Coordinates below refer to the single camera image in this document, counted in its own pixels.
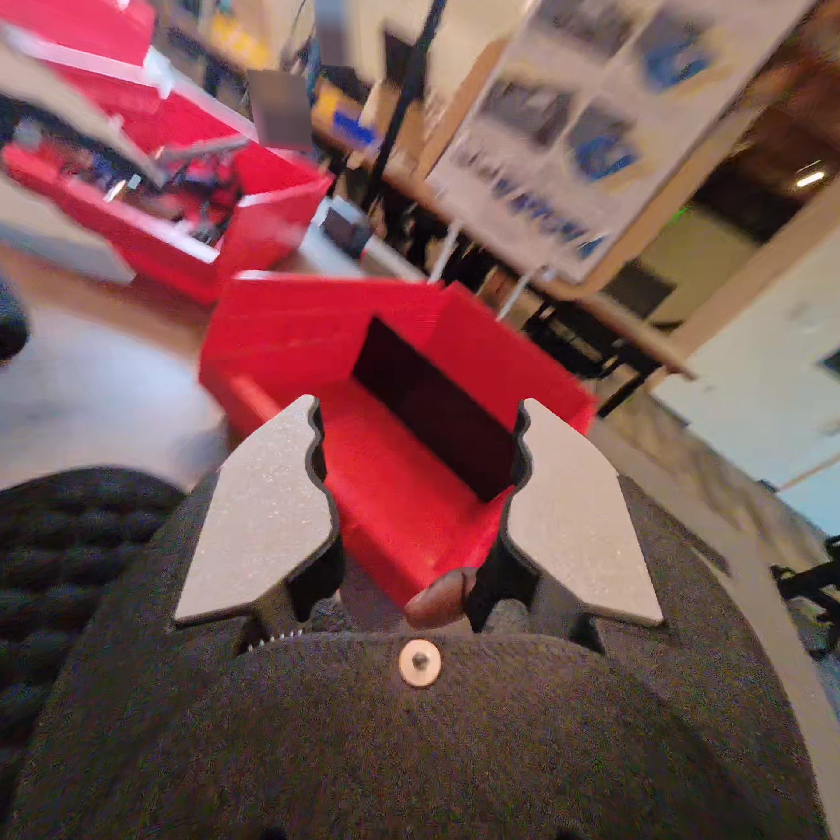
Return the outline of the person's right hand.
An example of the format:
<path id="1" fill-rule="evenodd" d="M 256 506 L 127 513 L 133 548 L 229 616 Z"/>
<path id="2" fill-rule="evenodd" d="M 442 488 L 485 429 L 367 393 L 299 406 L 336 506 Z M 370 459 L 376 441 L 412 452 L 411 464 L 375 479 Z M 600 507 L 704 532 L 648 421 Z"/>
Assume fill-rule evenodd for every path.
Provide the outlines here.
<path id="1" fill-rule="evenodd" d="M 466 604 L 475 585 L 474 568 L 447 572 L 405 604 L 408 626 L 430 631 L 458 622 L 466 617 Z"/>

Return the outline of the black box device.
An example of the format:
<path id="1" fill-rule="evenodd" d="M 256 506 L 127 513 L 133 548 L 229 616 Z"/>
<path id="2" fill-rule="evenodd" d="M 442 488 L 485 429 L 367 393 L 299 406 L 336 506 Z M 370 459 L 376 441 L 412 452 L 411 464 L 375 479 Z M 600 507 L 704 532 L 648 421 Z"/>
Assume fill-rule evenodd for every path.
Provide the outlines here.
<path id="1" fill-rule="evenodd" d="M 321 223 L 323 234 L 346 256 L 360 259 L 374 235 L 371 220 L 353 204 L 333 203 Z"/>

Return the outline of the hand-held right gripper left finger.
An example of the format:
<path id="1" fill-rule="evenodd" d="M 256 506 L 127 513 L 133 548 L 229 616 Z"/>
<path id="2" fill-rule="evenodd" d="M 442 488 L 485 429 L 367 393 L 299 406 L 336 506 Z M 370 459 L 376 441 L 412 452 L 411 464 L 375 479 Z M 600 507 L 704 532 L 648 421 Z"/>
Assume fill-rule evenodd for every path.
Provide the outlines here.
<path id="1" fill-rule="evenodd" d="M 320 401 L 302 395 L 236 448 L 217 474 L 177 603 L 177 624 L 246 616 L 303 624 L 344 576 L 326 487 Z"/>

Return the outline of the red plastic bin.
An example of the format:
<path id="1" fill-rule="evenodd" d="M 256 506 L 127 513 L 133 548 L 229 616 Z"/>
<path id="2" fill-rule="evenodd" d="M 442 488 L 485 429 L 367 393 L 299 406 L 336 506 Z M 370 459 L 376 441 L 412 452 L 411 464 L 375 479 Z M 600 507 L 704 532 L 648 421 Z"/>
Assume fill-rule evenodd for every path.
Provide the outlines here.
<path id="1" fill-rule="evenodd" d="M 1 19 L 52 45 L 140 66 L 156 11 L 144 1 L 2 1 Z"/>
<path id="2" fill-rule="evenodd" d="M 142 66 L 2 51 L 2 242 L 214 304 L 295 252 L 330 179 L 152 50 Z"/>
<path id="3" fill-rule="evenodd" d="M 520 403 L 585 435 L 579 381 L 459 284 L 249 271 L 228 282 L 199 380 L 234 440 L 320 402 L 343 546 L 399 606 L 482 564 L 513 488 Z"/>

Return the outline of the instruction sign board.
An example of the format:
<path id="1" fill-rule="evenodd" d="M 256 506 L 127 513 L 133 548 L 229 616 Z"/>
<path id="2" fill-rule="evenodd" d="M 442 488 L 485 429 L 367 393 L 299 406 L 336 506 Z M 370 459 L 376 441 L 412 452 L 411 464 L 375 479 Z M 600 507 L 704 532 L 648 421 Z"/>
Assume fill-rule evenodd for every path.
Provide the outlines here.
<path id="1" fill-rule="evenodd" d="M 582 286 L 815 2 L 535 2 L 427 176 L 519 274 Z"/>

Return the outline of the black wrist rest pad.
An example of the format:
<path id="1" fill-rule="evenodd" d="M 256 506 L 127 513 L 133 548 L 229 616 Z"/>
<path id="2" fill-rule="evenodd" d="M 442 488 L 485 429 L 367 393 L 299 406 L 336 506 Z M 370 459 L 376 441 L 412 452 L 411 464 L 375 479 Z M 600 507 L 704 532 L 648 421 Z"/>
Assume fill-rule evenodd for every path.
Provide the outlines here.
<path id="1" fill-rule="evenodd" d="M 159 477 L 112 466 L 2 490 L 2 809 L 14 796 L 40 712 L 103 593 L 184 498 Z"/>

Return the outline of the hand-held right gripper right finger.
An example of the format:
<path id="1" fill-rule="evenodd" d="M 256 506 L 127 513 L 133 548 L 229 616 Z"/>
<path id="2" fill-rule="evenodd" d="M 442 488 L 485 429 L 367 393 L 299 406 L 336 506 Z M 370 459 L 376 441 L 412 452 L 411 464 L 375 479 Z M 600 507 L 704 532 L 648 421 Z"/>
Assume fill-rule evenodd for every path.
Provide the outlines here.
<path id="1" fill-rule="evenodd" d="M 465 605 L 477 632 L 517 601 L 535 632 L 598 616 L 659 627 L 664 614 L 618 474 L 585 436 L 534 398 L 520 403 L 513 489 Z"/>

